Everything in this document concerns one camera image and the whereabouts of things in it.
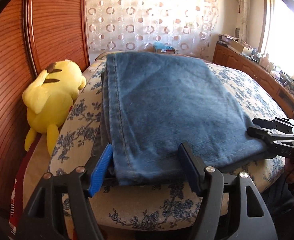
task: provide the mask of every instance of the wooden cabinet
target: wooden cabinet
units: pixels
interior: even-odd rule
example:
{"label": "wooden cabinet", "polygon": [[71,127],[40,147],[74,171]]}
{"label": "wooden cabinet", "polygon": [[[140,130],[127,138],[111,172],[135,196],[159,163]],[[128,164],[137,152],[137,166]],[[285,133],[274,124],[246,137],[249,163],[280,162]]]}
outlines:
{"label": "wooden cabinet", "polygon": [[252,79],[257,81],[259,68],[257,68],[255,65],[248,64],[246,61],[247,60],[242,60],[242,62],[241,62],[242,69],[241,70],[243,72],[245,72],[246,74],[248,74],[249,76],[251,76]]}
{"label": "wooden cabinet", "polygon": [[241,70],[237,53],[223,46],[216,46],[213,62],[217,65],[227,66]]}
{"label": "wooden cabinet", "polygon": [[241,70],[251,76],[276,101],[289,118],[294,118],[294,96],[264,68],[231,49],[217,44],[213,63]]}

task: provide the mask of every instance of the red fabric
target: red fabric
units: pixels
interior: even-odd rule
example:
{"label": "red fabric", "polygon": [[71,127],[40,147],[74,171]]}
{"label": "red fabric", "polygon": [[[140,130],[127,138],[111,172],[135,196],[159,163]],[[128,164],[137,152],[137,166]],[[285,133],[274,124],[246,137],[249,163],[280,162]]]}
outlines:
{"label": "red fabric", "polygon": [[72,234],[72,240],[77,240],[77,234],[76,234],[75,230],[74,230],[74,232]]}
{"label": "red fabric", "polygon": [[29,151],[26,156],[23,158],[22,163],[20,164],[18,173],[15,179],[15,185],[13,189],[11,204],[10,204],[10,216],[9,216],[9,224],[13,234],[16,233],[16,228],[18,226],[18,222],[20,217],[23,214],[23,183],[24,176],[27,169],[27,165],[34,153],[34,150],[39,142],[41,134],[38,134],[35,141],[31,144]]}

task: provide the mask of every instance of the box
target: box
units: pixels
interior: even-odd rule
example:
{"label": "box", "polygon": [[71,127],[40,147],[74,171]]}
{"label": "box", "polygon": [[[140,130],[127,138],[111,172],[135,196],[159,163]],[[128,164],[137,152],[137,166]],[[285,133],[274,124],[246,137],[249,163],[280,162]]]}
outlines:
{"label": "box", "polygon": [[231,46],[232,48],[234,48],[235,50],[237,50],[239,53],[247,55],[247,56],[251,56],[253,49],[248,49],[247,47],[241,45],[239,42],[237,41],[231,41],[229,43],[229,46]]}
{"label": "box", "polygon": [[175,54],[177,50],[175,49],[156,49],[155,52],[158,54],[166,53],[166,54]]}
{"label": "box", "polygon": [[230,43],[231,41],[237,41],[239,40],[238,38],[235,38],[233,36],[229,36],[227,34],[219,34],[218,35],[219,40],[224,41],[226,43]]}

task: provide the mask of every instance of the window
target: window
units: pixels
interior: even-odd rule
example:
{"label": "window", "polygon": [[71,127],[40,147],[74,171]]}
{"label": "window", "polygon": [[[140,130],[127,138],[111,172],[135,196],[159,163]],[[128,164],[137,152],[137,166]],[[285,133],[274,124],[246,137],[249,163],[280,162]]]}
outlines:
{"label": "window", "polygon": [[282,0],[267,0],[265,6],[266,26],[261,52],[268,53],[270,62],[292,76],[294,75],[294,13]]}

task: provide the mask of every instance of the curtain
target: curtain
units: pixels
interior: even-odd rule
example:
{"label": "curtain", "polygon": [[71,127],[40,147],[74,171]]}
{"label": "curtain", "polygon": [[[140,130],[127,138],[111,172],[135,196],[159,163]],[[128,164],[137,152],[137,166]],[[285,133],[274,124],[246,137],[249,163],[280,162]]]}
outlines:
{"label": "curtain", "polygon": [[240,3],[240,31],[239,42],[247,41],[247,21],[249,17],[250,0],[239,0]]}
{"label": "curtain", "polygon": [[267,0],[267,10],[266,13],[266,26],[265,26],[265,35],[264,35],[264,40],[263,40],[263,44],[261,47],[261,53],[265,54],[268,52],[268,40],[269,40],[269,36],[271,33],[271,26],[274,24],[274,7],[275,6],[275,0]]}
{"label": "curtain", "polygon": [[152,50],[156,42],[178,53],[209,58],[217,0],[86,0],[90,59],[111,50]]}

